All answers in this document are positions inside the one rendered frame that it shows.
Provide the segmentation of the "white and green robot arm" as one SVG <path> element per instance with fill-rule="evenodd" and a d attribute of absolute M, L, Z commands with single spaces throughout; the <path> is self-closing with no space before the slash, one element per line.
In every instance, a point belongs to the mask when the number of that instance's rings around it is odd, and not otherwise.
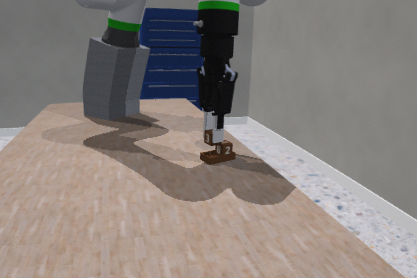
<path fill-rule="evenodd" d="M 109 10 L 108 27 L 102 42 L 125 48 L 140 45 L 138 33 L 147 0 L 75 0 L 90 9 Z M 193 22 L 197 33 L 204 35 L 237 36 L 239 3 L 258 6 L 267 0 L 198 0 L 198 18 Z M 135 40 L 135 41 L 134 41 Z"/>

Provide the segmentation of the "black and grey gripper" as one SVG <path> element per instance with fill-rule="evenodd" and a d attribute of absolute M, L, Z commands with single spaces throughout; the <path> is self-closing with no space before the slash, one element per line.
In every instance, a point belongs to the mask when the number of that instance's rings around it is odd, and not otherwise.
<path fill-rule="evenodd" d="M 201 35 L 200 56 L 205 59 L 203 66 L 197 68 L 199 106 L 205 111 L 203 138 L 205 130 L 213 129 L 212 143 L 223 142 L 225 114 L 231 112 L 238 77 L 230 69 L 233 48 L 233 36 Z"/>

